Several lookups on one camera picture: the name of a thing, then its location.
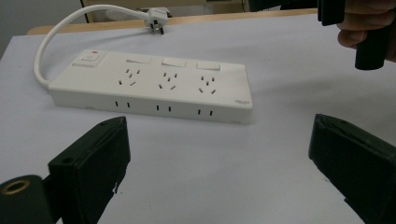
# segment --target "white cable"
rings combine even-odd
[[[81,8],[74,13],[70,14],[68,17],[64,18],[62,21],[60,21],[56,26],[54,26],[49,33],[46,35],[46,37],[43,39],[41,42],[40,46],[38,47],[37,53],[35,54],[35,61],[33,64],[33,69],[35,73],[35,78],[37,79],[38,82],[44,87],[48,88],[50,82],[46,79],[43,78],[41,75],[41,59],[43,58],[44,50],[46,49],[48,43],[51,41],[51,39],[61,30],[64,26],[69,24],[71,21],[75,20],[76,18],[84,15],[85,13],[97,11],[97,10],[115,10],[119,11],[125,14],[129,14],[132,16],[137,17],[138,19],[145,20],[147,21],[149,19],[149,15],[144,12],[139,12],[139,11],[133,11],[131,9],[125,8],[125,7],[116,7],[116,6],[111,6],[111,5],[94,5],[94,6],[89,6],[89,7],[84,7]]]

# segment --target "table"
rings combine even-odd
[[[159,1],[159,0],[81,0],[81,4],[86,6],[98,5],[98,4],[110,4],[120,7],[126,8],[148,8],[148,7],[186,7],[186,6],[200,6],[205,4],[241,4],[240,0],[225,0],[225,1],[206,1],[206,0],[167,0]],[[87,14],[87,19],[89,22],[94,21],[94,16],[92,13]]]
[[[181,23],[165,35],[118,28],[56,35],[45,77],[57,77],[87,48],[242,63],[250,124],[56,106],[32,71],[44,36],[15,36],[0,62],[2,182],[48,175],[47,162],[92,126],[125,116],[132,161],[99,223],[362,223],[308,159],[310,135],[322,113],[396,145],[395,63],[356,70],[355,51],[314,14]]]
[[[261,11],[261,12],[245,12],[232,14],[216,14],[216,15],[202,15],[189,17],[174,17],[169,18],[167,25],[176,25],[183,23],[196,23],[206,21],[228,21],[228,20],[242,20],[255,19],[266,17],[285,17],[315,14],[318,10],[316,8],[294,9],[294,10],[278,10],[278,11]],[[62,29],[61,33],[73,32],[89,32],[101,30],[116,30],[125,28],[139,28],[144,27],[143,21],[107,21],[84,24],[69,24]],[[28,35],[43,35],[50,31],[52,26],[35,27],[27,32]]]

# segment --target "finger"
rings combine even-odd
[[[387,52],[387,60],[396,63],[396,22],[390,30],[389,46]]]
[[[382,14],[396,8],[396,0],[346,0],[346,13]]]
[[[347,13],[344,21],[337,24],[341,30],[376,30],[390,25],[395,20],[395,12],[387,11],[377,15],[358,15]]]
[[[338,42],[340,45],[347,48],[356,48],[361,41],[365,40],[367,37],[367,32],[365,31],[347,31],[342,30],[338,34]]]

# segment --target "white power strip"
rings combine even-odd
[[[84,50],[49,84],[56,105],[183,119],[248,123],[246,68]]]

